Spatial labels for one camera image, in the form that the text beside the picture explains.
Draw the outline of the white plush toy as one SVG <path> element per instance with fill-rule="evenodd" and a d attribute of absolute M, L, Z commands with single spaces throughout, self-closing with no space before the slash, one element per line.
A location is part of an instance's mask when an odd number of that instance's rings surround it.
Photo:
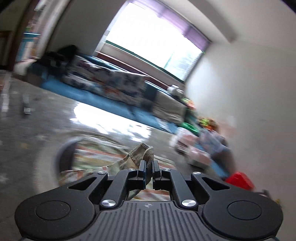
<path fill-rule="evenodd" d="M 182 99 L 184 97 L 184 91 L 177 85 L 171 85 L 167 88 L 167 92 L 174 98 Z"/>

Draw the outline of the clear plastic storage box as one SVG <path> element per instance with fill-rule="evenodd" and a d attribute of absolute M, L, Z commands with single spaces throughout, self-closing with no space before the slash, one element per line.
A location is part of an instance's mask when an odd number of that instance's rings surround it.
<path fill-rule="evenodd" d="M 215 131 L 204 130 L 199 136 L 200 145 L 211 156 L 222 155 L 230 151 L 230 149 L 223 144 L 224 141 L 224 137 Z"/>

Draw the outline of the black clothing pile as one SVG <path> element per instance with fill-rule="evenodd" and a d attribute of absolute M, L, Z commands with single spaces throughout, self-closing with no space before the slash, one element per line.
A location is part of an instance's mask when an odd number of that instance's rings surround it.
<path fill-rule="evenodd" d="M 56 52 L 46 52 L 36 63 L 45 67 L 50 75 L 61 76 L 65 74 L 76 55 L 78 48 L 75 45 L 67 45 Z"/>

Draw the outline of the light blue cabinet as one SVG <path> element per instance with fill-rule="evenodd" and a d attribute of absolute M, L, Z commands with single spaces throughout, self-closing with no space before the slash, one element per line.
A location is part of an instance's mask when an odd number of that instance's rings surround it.
<path fill-rule="evenodd" d="M 32 48 L 34 47 L 36 40 L 39 39 L 40 36 L 41 35 L 38 33 L 23 33 L 23 38 L 21 40 L 16 56 L 16 63 L 30 58 Z"/>

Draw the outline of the round black induction cooktop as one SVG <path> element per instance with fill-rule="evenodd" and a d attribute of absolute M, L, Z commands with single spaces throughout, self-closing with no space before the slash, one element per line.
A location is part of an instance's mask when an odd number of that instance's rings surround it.
<path fill-rule="evenodd" d="M 63 143 L 56 154 L 56 169 L 57 173 L 66 170 L 71 170 L 74 162 L 74 153 L 79 139 L 73 138 Z"/>

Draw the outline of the small grey pen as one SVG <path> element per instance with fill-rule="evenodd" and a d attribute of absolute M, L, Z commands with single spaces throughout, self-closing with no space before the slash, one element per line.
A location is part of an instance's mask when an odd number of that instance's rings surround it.
<path fill-rule="evenodd" d="M 22 95 L 22 111 L 23 114 L 25 115 L 30 115 L 31 114 L 31 106 L 30 106 L 30 99 L 28 94 L 23 94 Z"/>

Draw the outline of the butterfly pillow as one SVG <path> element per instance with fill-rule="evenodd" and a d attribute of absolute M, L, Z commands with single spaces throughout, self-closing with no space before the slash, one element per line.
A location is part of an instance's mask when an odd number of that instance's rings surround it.
<path fill-rule="evenodd" d="M 133 106 L 140 106 L 144 97 L 147 76 L 124 72 L 108 71 L 100 77 L 104 96 Z"/>
<path fill-rule="evenodd" d="M 104 86 L 111 74 L 112 70 L 93 64 L 76 55 L 66 74 L 62 77 L 62 81 L 67 85 L 103 95 Z"/>

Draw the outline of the yellow green plush toys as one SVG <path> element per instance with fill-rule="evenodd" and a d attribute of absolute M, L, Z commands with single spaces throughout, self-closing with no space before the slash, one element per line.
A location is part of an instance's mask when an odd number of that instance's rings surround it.
<path fill-rule="evenodd" d="M 201 126 L 202 128 L 209 130 L 209 131 L 217 131 L 218 130 L 217 122 L 211 118 L 199 118 L 198 125 Z"/>

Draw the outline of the red plastic stool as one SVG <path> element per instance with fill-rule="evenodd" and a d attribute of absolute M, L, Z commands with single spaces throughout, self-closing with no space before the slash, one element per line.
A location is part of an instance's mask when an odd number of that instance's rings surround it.
<path fill-rule="evenodd" d="M 225 182 L 248 191 L 254 190 L 254 184 L 243 172 L 235 172 L 229 176 Z"/>

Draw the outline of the butterfly pillow left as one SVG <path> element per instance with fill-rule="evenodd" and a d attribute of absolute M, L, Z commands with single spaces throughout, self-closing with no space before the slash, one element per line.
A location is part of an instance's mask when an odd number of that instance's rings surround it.
<path fill-rule="evenodd" d="M 112 70 L 93 64 L 76 55 L 66 74 L 62 77 L 62 81 L 67 85 L 103 95 L 104 86 L 111 74 Z"/>

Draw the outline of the window with green frame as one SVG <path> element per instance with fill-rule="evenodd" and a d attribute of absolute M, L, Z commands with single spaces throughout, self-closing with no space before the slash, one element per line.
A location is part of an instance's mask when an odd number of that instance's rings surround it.
<path fill-rule="evenodd" d="M 160 1 L 126 1 L 103 38 L 170 77 L 184 82 L 211 41 Z"/>

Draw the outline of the butterfly pillow right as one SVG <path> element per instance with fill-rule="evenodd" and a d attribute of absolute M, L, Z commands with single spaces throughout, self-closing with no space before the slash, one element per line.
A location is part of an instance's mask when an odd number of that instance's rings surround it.
<path fill-rule="evenodd" d="M 133 106 L 140 106 L 144 97 L 147 76 L 124 72 L 108 71 L 100 77 L 104 96 Z"/>

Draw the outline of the grey cushion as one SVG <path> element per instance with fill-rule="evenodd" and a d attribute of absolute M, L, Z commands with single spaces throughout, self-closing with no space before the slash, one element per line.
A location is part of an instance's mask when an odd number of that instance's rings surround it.
<path fill-rule="evenodd" d="M 170 123 L 180 124 L 184 121 L 185 113 L 186 106 L 184 104 L 163 92 L 158 92 L 152 105 L 154 116 Z"/>

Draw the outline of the blue sofa bench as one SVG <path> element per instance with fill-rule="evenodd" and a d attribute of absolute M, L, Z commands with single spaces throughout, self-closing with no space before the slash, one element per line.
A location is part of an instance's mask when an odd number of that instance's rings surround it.
<path fill-rule="evenodd" d="M 137 121 L 169 133 L 175 133 L 179 127 L 179 124 L 170 123 L 152 115 L 152 105 L 154 104 L 158 92 L 163 92 L 169 96 L 171 95 L 166 90 L 149 81 L 145 82 L 144 100 L 139 107 L 136 107 L 67 85 L 62 81 L 62 76 L 50 75 L 45 67 L 36 62 L 31 64 L 27 70 L 27 79 L 33 80 L 34 77 L 38 78 L 40 82 L 38 84 L 39 87 L 45 90 L 89 104 L 96 108 L 103 109 L 104 111 L 108 111 L 109 113 L 128 118 L 129 120 Z M 187 121 L 191 121 L 192 119 L 193 116 L 190 114 L 189 109 L 186 109 L 184 122 L 188 123 Z"/>

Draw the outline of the green patterned children's garment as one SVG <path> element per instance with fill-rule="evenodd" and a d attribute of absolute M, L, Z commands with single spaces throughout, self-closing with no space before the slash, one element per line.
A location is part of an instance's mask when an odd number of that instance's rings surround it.
<path fill-rule="evenodd" d="M 156 160 L 161 169 L 176 168 L 171 160 L 156 156 L 153 147 L 145 143 L 129 148 L 109 138 L 83 137 L 77 143 L 72 169 L 61 172 L 58 182 L 62 186 L 99 171 L 114 176 L 121 170 L 138 168 L 141 160 Z"/>

